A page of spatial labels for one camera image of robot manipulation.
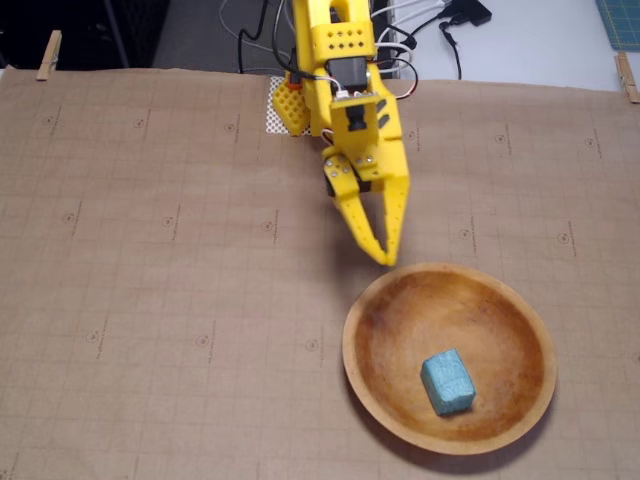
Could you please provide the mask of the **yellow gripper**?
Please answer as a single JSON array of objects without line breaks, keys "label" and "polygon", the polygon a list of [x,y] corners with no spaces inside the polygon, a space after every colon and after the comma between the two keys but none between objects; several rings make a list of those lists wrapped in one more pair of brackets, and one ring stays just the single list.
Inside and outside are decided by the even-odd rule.
[{"label": "yellow gripper", "polygon": [[[322,132],[323,172],[328,195],[341,214],[357,245],[380,265],[397,262],[410,191],[406,152],[401,140],[367,146],[347,153],[332,132]],[[384,204],[386,252],[376,238],[360,194],[380,193]]]}]

